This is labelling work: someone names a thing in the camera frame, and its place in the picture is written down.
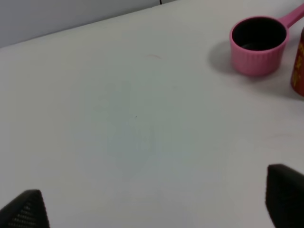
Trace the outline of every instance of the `pink cup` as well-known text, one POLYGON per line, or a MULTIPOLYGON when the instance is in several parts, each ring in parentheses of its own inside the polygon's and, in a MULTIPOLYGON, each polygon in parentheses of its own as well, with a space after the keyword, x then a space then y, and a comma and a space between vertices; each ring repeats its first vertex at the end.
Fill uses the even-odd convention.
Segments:
POLYGON ((302 17, 304 4, 280 19, 257 16, 238 22, 230 32, 232 66, 252 77, 277 70, 289 39, 288 28, 302 17))

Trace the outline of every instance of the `red can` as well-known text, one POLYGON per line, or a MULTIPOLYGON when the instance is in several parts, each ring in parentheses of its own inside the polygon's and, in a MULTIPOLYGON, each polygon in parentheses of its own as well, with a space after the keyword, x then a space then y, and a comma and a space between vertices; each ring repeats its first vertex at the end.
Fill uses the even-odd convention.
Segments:
POLYGON ((291 87, 304 96, 304 28, 301 33, 299 48, 296 53, 294 70, 291 76, 291 87))

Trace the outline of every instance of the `cup handle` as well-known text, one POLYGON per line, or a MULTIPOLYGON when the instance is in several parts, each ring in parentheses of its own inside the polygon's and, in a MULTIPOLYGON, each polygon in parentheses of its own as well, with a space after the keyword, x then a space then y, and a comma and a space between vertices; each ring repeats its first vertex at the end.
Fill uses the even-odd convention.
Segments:
POLYGON ((304 17, 304 3, 286 16, 280 18, 279 21, 289 28, 302 17, 304 17))

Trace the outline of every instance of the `wall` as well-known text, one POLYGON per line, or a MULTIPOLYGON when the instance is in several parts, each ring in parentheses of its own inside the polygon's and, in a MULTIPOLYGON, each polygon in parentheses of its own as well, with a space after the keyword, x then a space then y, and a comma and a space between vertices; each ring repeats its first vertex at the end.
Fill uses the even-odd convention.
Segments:
POLYGON ((158 4, 159 0, 0 0, 0 47, 158 4))

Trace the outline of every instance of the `white table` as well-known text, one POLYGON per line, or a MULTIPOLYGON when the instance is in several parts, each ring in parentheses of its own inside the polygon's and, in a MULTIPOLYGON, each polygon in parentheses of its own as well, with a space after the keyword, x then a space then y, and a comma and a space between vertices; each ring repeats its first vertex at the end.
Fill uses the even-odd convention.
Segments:
POLYGON ((301 0, 184 0, 0 50, 0 206, 52 228, 270 228, 266 168, 304 172, 304 103, 282 67, 250 80, 228 33, 301 0))

